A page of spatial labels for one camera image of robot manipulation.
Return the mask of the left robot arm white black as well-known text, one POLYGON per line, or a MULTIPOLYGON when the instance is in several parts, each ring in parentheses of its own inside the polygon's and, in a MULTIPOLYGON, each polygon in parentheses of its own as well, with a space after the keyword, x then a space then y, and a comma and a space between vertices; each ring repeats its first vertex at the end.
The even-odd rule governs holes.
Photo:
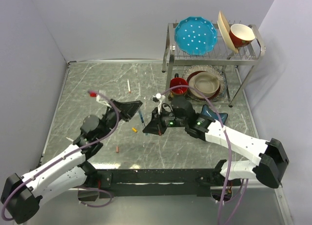
POLYGON ((94 167, 88 162, 102 147, 119 121, 129 121, 142 106, 142 102, 109 100, 105 114, 99 118, 87 116, 80 135, 59 155, 22 176, 10 175, 4 184, 0 201, 1 217, 5 221, 22 224, 30 220, 40 206, 78 186, 91 187, 97 181, 94 167))

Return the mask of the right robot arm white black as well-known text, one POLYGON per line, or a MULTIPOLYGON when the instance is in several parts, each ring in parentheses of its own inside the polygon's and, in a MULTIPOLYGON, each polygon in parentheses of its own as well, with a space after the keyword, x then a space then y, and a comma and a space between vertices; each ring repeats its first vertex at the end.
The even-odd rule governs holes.
POLYGON ((248 136, 233 130, 208 116, 205 110, 196 112, 183 97, 171 104, 160 103, 152 111, 151 121, 143 133, 163 135, 168 128, 184 127, 186 133, 205 142, 218 144, 244 156, 245 161, 219 161, 213 179, 225 185, 234 179, 256 179, 269 188, 278 188, 289 164, 281 141, 270 141, 248 136))

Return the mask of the blue pen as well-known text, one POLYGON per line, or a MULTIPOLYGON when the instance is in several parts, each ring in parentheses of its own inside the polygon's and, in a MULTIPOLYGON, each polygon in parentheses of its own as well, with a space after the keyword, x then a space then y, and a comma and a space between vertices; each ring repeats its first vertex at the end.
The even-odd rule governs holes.
POLYGON ((138 114, 139 114, 139 117, 140 117, 140 120, 142 123, 142 127, 143 127, 143 129, 145 129, 146 126, 145 126, 145 122, 144 122, 144 118, 143 118, 141 109, 138 110, 138 114))

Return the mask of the white pen pink tip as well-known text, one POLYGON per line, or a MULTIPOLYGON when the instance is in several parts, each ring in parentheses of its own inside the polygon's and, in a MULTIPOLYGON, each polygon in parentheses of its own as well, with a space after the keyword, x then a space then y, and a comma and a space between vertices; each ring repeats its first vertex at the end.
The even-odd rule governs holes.
POLYGON ((131 85, 130 85, 130 80, 127 79, 127 87, 128 87, 128 93, 131 93, 131 85))

